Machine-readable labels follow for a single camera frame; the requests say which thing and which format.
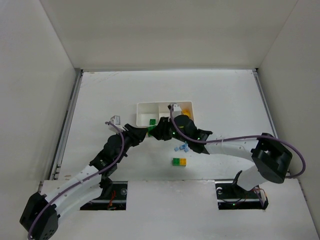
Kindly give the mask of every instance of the white plastic bin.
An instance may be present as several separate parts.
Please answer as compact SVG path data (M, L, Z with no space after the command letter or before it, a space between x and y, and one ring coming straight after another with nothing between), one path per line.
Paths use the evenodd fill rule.
M169 117L168 105L171 103L179 104L183 111L188 110L190 118L195 121L191 101L140 102L136 105L137 127L149 127L150 119L155 119L155 124L158 124L161 117Z

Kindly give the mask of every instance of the white floor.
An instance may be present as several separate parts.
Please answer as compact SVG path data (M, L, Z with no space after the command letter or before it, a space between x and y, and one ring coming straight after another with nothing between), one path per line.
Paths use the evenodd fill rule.
M45 181L42 193L61 185L96 156L114 134L104 124L110 117L120 115L122 124L135 126L137 103L163 101L192 101L196 126L217 134L272 133L251 70L86 72L59 180ZM269 198L266 211L218 210L212 179L234 178L252 163L225 155L175 152L179 144L147 138L130 149L111 175L114 181L129 181L127 210L78 211L52 239L318 239L296 179L262 185ZM187 158L187 166L172 167L175 157Z
M85 72L82 78L59 180L81 171L114 134L104 124L113 115L136 125L137 103L192 101L198 128L243 136L272 133L251 70L167 70ZM146 138L128 151L111 176L127 180L201 180L234 178L252 163L226 155L175 152L181 142ZM171 166L186 158L186 168Z
M64 181L45 181L43 193ZM263 210L218 210L214 181L129 181L125 211L77 211L52 240L318 240L296 179L261 185Z

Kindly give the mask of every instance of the yellow object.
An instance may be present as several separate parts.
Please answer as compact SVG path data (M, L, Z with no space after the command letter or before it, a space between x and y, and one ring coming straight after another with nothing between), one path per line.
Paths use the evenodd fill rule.
M180 158L180 166L187 166L187 159L186 158Z
M187 115L189 118L191 117L190 112L188 109L183 109L182 110L183 115Z

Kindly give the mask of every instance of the purple cable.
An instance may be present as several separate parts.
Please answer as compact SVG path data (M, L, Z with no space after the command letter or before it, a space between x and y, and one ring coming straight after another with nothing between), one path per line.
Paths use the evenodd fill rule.
M180 129L178 128L177 124L175 123L174 120L174 116L173 116L173 103L171 104L171 109L170 109L170 118L172 121L172 124L175 128L175 130L185 139L194 142L194 143L198 143L198 144L211 144L211 143L221 143L223 142L228 142L228 141L235 141L235 140L240 140L240 139L269 139L269 140L274 140L277 141L281 144L284 144L286 146L288 146L289 148L291 148L293 151L296 152L296 154L300 157L301 162L302 162L302 170L295 174L295 175L291 175L291 176L286 176L287 179L292 179L292 178L296 178L299 177L300 175L302 175L305 170L306 170L306 161L304 156L302 156L302 154L299 152L298 149L296 149L293 145L291 145L290 143L288 143L287 141L278 139L276 137L273 136L265 136L265 135L249 135L249 136L237 136L237 137L231 137L231 138L225 138L225 139L217 139L217 140L210 140L210 141L201 141L201 140L196 140L196 139L192 139L188 136L186 136L182 131L180 131Z
M125 148L125 139L124 139L124 136L122 134L122 132L120 131L120 129L114 125L113 123L109 122L109 121L106 121L105 124L108 124L108 125L111 125L112 127L114 127L117 132L119 133L120 137L121 137L121 141L122 141L122 145L121 145L121 150L120 150L120 153L119 155L116 157L116 159L109 165L109 166L106 166L104 169L100 170L100 171L97 171L95 172L94 174L91 174L90 176L87 176L86 178L84 178L82 180L82 182L85 182L87 180L89 180L90 178L93 178L95 176L97 176L98 174L102 174L104 173L106 170L108 170L109 168L111 168L113 165L115 165L117 163L117 161L119 160L119 158L121 157L123 151L124 151L124 148ZM57 196L55 196L38 214L38 216L36 216L36 218L34 219L33 223L31 224L31 227L29 229L29 232L28 232L28 239L29 240L32 240L32 236L31 236L31 233L32 231L34 230L35 228L35 225L37 224L38 220L40 219L40 217L42 216L42 214L45 212L45 210L51 205L54 203L55 200L57 200L59 197L61 197L64 193L66 193L67 191L69 191L70 189L73 189L74 187L78 186L79 184L81 184L81 181L78 181L76 182L75 184L67 187L65 190L63 190L62 192L60 192Z
M261 207L264 208L264 201L262 201L262 198L261 198L261 196L259 195L258 190L254 187L254 188L253 188L253 191L254 191L254 193L258 196L258 199L259 199L259 201L260 201L260 203L261 203Z

